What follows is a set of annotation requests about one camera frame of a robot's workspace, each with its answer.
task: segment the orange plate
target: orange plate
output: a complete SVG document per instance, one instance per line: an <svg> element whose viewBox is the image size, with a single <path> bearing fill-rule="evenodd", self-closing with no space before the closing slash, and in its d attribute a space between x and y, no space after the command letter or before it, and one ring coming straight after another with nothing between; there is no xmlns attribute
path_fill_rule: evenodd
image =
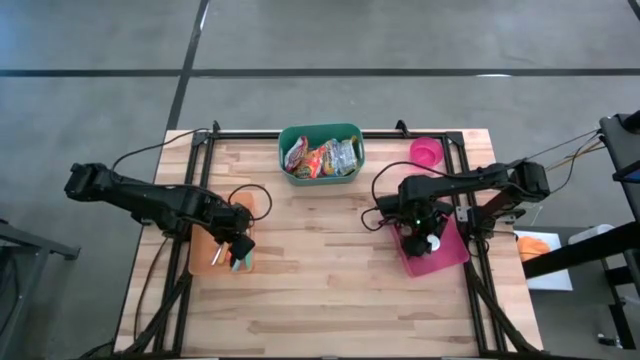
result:
<svg viewBox="0 0 640 360"><path fill-rule="evenodd" d="M241 192L233 195L233 201L244 205L251 213L253 213L253 195L249 192ZM249 229L249 237L253 239L253 229ZM211 266L213 257L218 250L218 243L213 240L213 236L209 234L199 225L193 225L193 231L191 233L191 255L189 256L189 272L195 276L208 276L216 274L242 274L251 271L240 270L237 272L231 271L229 262L226 261L220 265L220 259L218 259L218 265ZM255 264L255 252L251 261L252 267Z"/></svg>

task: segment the pink tray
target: pink tray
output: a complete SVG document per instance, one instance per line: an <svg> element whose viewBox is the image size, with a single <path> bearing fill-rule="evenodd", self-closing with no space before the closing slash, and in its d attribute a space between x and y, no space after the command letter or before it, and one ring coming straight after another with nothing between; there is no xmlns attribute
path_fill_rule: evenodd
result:
<svg viewBox="0 0 640 360"><path fill-rule="evenodd" d="M469 260L469 250L458 233L455 216L450 216L440 238L440 248L430 255L407 258L402 250L400 235L395 226L391 226L393 239L398 247L400 258L407 274L411 277L426 275L449 266L462 264Z"/></svg>

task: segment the wooden table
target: wooden table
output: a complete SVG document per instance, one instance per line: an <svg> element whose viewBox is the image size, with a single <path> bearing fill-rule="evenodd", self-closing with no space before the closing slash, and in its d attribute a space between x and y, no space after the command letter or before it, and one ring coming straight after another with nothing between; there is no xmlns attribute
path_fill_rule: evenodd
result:
<svg viewBox="0 0 640 360"><path fill-rule="evenodd" d="M495 161L488 130L461 131L470 168ZM166 138L181 133L169 131ZM462 266L409 278L388 230L370 233L360 223L360 213L373 206L371 180L385 165L406 160L410 142L366 140L366 164L351 184L294 187L280 173L277 141L216 141L209 189L226 194L241 184L257 183L271 192L274 205L255 225L256 265L251 274L194 277L182 355L477 355ZM184 181L190 143L186 136L163 149L157 183ZM197 169L202 159L200 154ZM406 166L388 171L377 183L378 193L397 191L407 174L417 172ZM494 194L478 193L479 204ZM259 191L254 197L256 214L261 214L267 200ZM370 217L372 225L376 216ZM163 240L156 228L142 233L116 350L132 342L141 288ZM516 243L504 234L490 241L498 301L525 338L541 348ZM169 245L149 284L141 328L159 307ZM486 308L483 318L491 338ZM168 344L173 321L175 313L169 320Z"/></svg>

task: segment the white object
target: white object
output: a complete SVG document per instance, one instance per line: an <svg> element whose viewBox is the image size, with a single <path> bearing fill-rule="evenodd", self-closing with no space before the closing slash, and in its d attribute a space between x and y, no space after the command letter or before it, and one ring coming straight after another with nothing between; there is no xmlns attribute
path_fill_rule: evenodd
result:
<svg viewBox="0 0 640 360"><path fill-rule="evenodd" d="M431 243L431 252L440 249L440 239L433 234L427 235L427 241Z"/></svg>
<svg viewBox="0 0 640 360"><path fill-rule="evenodd" d="M532 231L515 231L515 233L518 234L519 237L529 236L540 239L544 241L545 244L549 245L549 249L551 251L562 247L560 245L560 237L558 237L558 234ZM571 285L571 278L569 277L569 271L567 269L528 279L527 285L531 290L573 290L573 285Z"/></svg>
<svg viewBox="0 0 640 360"><path fill-rule="evenodd" d="M581 233L577 233L569 238L569 245L573 245L577 242L587 240L588 238L594 237L596 235L604 234L607 231L613 229L614 227L609 224L602 224L598 226L594 226L589 230L585 230Z"/></svg>

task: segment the orange object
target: orange object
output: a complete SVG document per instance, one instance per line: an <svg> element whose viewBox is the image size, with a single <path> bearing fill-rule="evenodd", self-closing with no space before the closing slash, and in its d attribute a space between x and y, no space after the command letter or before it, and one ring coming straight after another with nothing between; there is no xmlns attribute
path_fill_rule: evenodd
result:
<svg viewBox="0 0 640 360"><path fill-rule="evenodd" d="M518 239L518 252L520 253L520 260L523 262L550 251L549 245L540 239L530 236L522 236Z"/></svg>
<svg viewBox="0 0 640 360"><path fill-rule="evenodd" d="M244 205L251 213L254 211L253 195L250 192L240 192L233 195L233 202ZM253 228L249 229L249 237L253 238ZM240 267L239 271L231 271L229 264L229 244L223 244L223 252L220 254L215 265L211 265L213 258L218 251L218 243L213 236L199 225L193 225L191 232L191 254L189 256L189 272L194 276L210 276L221 274L243 274L253 270L255 264L255 251L252 251L253 258L249 268Z"/></svg>

